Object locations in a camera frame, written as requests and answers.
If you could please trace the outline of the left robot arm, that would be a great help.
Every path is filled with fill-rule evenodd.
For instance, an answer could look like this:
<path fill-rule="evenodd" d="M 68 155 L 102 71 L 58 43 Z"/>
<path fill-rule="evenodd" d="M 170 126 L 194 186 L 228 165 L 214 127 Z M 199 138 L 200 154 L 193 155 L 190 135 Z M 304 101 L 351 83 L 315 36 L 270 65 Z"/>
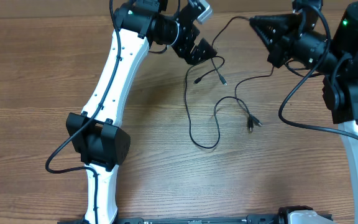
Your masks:
<path fill-rule="evenodd" d="M 79 223 L 114 223 L 117 171 L 131 144 L 122 130 L 130 88 L 153 43 L 170 46 L 189 65 L 217 53 L 199 30 L 213 14 L 207 1 L 188 1 L 175 17 L 164 16 L 166 1 L 128 1 L 115 9 L 111 48 L 99 82 L 80 114 L 70 113 L 66 127 L 80 153 L 88 180 L 88 208 Z"/>

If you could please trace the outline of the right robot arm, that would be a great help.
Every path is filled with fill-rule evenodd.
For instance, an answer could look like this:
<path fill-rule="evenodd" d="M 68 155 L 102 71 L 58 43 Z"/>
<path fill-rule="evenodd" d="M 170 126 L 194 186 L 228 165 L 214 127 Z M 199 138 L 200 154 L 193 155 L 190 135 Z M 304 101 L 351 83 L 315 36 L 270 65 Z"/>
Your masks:
<path fill-rule="evenodd" d="M 335 33 L 320 34 L 318 21 L 327 24 L 321 1 L 293 1 L 290 14 L 254 16 L 250 26 L 268 50 L 276 68 L 290 60 L 303 64 L 307 77 L 323 78 L 323 100 L 346 150 L 358 223 L 358 1 L 350 3 Z"/>

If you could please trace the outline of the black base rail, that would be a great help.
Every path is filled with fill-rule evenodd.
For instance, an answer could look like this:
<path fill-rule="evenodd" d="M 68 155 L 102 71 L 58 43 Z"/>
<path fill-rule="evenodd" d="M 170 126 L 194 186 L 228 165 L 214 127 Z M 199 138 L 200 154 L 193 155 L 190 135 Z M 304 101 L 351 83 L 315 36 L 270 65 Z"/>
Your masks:
<path fill-rule="evenodd" d="M 219 218 L 172 218 L 143 219 L 116 218 L 112 224 L 285 224 L 285 220 L 274 214 L 253 214 L 246 217 Z"/>

